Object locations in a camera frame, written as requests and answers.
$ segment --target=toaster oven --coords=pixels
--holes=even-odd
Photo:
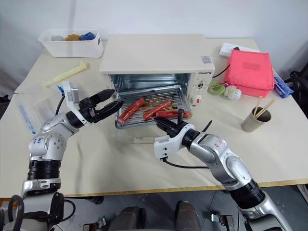
[[[200,34],[112,35],[100,66],[116,98],[136,98],[136,92],[149,97],[159,90],[158,95],[168,99],[177,93],[186,110],[205,98],[214,71],[206,39]]]

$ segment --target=pink bag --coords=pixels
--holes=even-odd
[[[235,85],[242,94],[266,97],[274,89],[269,53],[233,50],[224,81]]]

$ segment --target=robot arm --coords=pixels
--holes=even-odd
[[[68,81],[64,82],[64,90],[71,111],[47,120],[39,135],[31,140],[27,180],[23,183],[21,197],[12,197],[8,210],[9,222],[4,227],[0,222],[0,231],[46,231],[63,221],[64,196],[57,190],[61,187],[60,166],[67,140],[82,126],[105,119],[123,105],[123,101],[114,101],[96,110],[96,105],[109,99],[115,90],[103,90],[81,101],[77,89]],[[13,201],[18,202],[19,211],[15,220],[12,215]]]
[[[247,218],[248,230],[263,231],[276,227],[283,231],[292,230],[270,197],[252,179],[239,156],[228,148],[223,139],[207,134],[205,130],[201,133],[194,130],[193,125],[182,121],[181,115],[178,124],[165,118],[155,120],[157,126],[167,132],[167,136],[155,139],[157,158],[168,158],[186,147],[209,167],[215,179],[230,192],[239,210]]]

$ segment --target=green toy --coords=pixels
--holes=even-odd
[[[225,89],[226,87],[217,81],[211,81],[207,91],[213,95],[221,95]]]

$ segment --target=white oven top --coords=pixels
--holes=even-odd
[[[100,71],[105,74],[148,74],[214,69],[212,63],[203,61],[203,56],[208,55],[206,38],[201,34],[111,35]]]

